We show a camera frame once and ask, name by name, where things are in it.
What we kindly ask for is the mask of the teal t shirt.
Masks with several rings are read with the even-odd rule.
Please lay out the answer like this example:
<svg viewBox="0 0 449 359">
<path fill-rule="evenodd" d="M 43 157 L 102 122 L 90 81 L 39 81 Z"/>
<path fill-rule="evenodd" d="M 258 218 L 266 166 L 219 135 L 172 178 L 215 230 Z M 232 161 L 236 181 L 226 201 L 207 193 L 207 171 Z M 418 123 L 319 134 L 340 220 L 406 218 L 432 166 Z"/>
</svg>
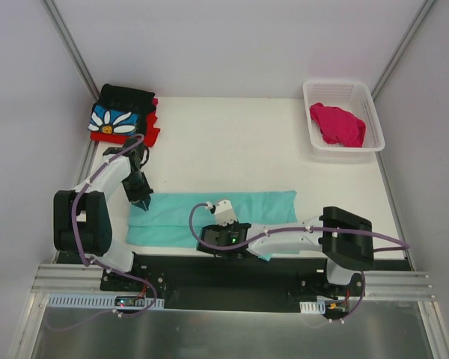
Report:
<svg viewBox="0 0 449 359">
<path fill-rule="evenodd" d="M 155 193 L 147 211 L 132 206 L 125 243 L 136 247 L 196 248 L 189 215 L 198 203 L 229 200 L 241 223 L 287 224 L 297 221 L 292 191 Z"/>
</svg>

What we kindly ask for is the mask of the white plastic basket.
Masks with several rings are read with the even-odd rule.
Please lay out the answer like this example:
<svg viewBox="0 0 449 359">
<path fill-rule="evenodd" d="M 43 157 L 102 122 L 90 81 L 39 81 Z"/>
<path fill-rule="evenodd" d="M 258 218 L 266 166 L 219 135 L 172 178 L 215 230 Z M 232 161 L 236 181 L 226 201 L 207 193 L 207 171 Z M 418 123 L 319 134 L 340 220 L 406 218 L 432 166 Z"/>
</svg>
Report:
<svg viewBox="0 0 449 359">
<path fill-rule="evenodd" d="M 315 155 L 357 159 L 384 150 L 385 138 L 366 84 L 312 79 L 302 90 Z"/>
</svg>

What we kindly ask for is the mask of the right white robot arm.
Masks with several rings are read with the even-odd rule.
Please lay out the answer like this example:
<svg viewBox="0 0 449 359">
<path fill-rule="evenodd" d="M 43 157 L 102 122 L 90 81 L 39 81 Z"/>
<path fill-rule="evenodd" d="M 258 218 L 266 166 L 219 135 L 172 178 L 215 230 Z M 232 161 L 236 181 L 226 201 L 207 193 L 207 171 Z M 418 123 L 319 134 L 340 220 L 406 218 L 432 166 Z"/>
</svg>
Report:
<svg viewBox="0 0 449 359">
<path fill-rule="evenodd" d="M 274 254 L 324 254 L 322 286 L 330 295 L 342 293 L 355 273 L 374 269 L 371 222 L 336 206 L 304 222 L 250 224 L 238 221 L 231 202 L 221 200 L 193 207 L 189 229 L 197 251 L 218 257 L 269 260 Z"/>
</svg>

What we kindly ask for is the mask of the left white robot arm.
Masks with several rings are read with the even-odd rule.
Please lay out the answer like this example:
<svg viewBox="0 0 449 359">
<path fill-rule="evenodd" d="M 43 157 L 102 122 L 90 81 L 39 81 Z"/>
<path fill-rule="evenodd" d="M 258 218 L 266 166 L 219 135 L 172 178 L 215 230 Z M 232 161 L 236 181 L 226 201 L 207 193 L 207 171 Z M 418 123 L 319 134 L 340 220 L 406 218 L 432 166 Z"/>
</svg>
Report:
<svg viewBox="0 0 449 359">
<path fill-rule="evenodd" d="M 55 249 L 78 254 L 85 266 L 118 271 L 117 281 L 128 291 L 137 290 L 144 275 L 133 266 L 134 253 L 113 239 L 108 201 L 121 186 L 133 206 L 149 209 L 153 189 L 141 170 L 148 159 L 144 136 L 132 135 L 123 146 L 106 149 L 96 170 L 83 182 L 57 191 L 53 198 Z"/>
</svg>

